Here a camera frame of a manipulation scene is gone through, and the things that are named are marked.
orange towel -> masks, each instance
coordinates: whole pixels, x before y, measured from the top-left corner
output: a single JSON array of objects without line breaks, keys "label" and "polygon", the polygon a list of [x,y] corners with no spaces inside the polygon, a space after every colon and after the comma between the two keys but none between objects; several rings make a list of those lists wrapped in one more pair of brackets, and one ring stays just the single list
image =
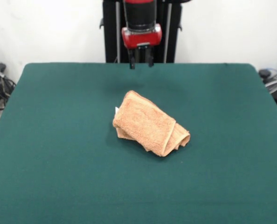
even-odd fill
[{"label": "orange towel", "polygon": [[190,140],[189,131],[134,91],[125,95],[113,126],[119,138],[136,140],[158,156],[167,156]]}]

towel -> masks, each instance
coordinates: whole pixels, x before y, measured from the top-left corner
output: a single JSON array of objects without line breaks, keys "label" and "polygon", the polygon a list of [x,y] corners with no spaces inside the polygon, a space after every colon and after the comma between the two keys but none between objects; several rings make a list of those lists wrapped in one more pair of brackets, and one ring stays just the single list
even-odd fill
[{"label": "towel", "polygon": [[135,140],[158,156],[167,156],[190,140],[189,131],[135,91],[125,95],[113,126],[119,138]]}]

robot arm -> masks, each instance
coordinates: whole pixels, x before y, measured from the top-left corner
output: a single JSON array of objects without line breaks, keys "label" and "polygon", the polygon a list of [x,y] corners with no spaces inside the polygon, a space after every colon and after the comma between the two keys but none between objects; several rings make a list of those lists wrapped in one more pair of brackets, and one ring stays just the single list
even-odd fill
[{"label": "robot arm", "polygon": [[126,27],[122,29],[128,50],[130,68],[135,68],[136,52],[144,51],[145,60],[153,66],[152,49],[162,38],[161,26],[156,24],[156,0],[123,0]]}]

green tablecloth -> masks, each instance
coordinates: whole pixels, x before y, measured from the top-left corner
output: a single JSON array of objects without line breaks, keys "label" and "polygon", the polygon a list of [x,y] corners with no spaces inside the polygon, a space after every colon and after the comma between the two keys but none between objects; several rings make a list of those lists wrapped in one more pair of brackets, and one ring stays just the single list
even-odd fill
[{"label": "green tablecloth", "polygon": [[[117,138],[135,90],[191,132]],[[0,224],[277,223],[277,106],[247,64],[29,64],[0,121]]]}]

black metal frame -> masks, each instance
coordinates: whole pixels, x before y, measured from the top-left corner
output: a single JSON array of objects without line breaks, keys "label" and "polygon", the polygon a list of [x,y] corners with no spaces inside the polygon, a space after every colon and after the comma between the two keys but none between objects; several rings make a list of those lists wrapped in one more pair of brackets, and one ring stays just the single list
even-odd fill
[{"label": "black metal frame", "polygon": [[[167,15],[169,10],[169,4],[171,4],[171,19],[170,19],[170,29],[168,35],[168,49],[166,55],[166,63],[174,63],[178,29],[180,27],[182,5],[181,3],[188,2],[190,0],[157,0],[157,23],[161,25],[162,28],[162,41],[161,44],[155,46],[153,49],[153,57],[155,63],[164,63],[165,56],[165,45],[166,45],[166,25],[167,25]],[[117,51],[117,23],[116,23],[116,3],[119,3],[119,21],[120,29],[126,26],[125,22],[125,12],[123,6],[123,0],[103,0],[103,19],[102,24],[104,26],[104,42],[105,42],[105,58],[107,63],[121,62],[129,63],[129,57],[126,47],[124,46],[122,36],[119,35],[119,45],[120,45],[120,60],[118,60]],[[145,56],[141,55],[138,62],[144,63]]]}]

